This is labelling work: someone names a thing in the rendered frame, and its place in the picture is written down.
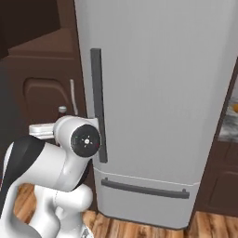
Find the brown cabinet door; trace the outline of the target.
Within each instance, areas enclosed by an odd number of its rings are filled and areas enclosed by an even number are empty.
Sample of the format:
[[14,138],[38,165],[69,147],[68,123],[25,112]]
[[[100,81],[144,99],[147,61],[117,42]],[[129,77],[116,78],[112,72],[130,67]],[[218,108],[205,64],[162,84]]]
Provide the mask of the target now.
[[75,59],[7,57],[0,59],[0,148],[25,135],[30,124],[51,123],[58,107],[74,114],[70,79],[74,80],[78,115],[86,114],[81,64]]

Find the brown base cabinet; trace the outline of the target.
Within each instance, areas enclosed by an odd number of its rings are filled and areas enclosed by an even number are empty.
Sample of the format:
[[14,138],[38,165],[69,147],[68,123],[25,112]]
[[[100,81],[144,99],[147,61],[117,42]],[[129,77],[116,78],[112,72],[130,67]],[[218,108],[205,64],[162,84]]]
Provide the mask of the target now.
[[238,143],[213,143],[197,195],[196,209],[238,218]]

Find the grey fridge door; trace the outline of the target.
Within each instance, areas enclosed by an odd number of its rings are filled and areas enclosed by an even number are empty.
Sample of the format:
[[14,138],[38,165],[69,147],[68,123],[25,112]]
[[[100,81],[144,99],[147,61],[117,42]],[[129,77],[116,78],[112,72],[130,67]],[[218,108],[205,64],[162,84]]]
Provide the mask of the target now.
[[74,0],[98,177],[201,180],[238,57],[238,0]]

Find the grey fridge drawer front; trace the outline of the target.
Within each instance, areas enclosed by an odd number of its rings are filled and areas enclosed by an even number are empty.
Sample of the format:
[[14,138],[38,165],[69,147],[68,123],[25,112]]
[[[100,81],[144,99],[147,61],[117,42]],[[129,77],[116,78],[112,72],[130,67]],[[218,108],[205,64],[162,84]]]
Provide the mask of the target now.
[[[99,212],[109,218],[119,218],[167,229],[181,230],[189,226],[200,183],[183,184],[154,179],[136,178],[102,172],[94,168]],[[168,191],[190,193],[189,199],[168,198],[105,187],[101,180]]]

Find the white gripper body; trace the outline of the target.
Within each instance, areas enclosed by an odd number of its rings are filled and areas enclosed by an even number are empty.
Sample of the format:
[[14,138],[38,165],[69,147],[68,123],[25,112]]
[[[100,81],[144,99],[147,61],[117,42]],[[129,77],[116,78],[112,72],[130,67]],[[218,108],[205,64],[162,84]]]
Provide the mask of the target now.
[[53,127],[53,123],[30,125],[29,134],[39,139],[53,139]]

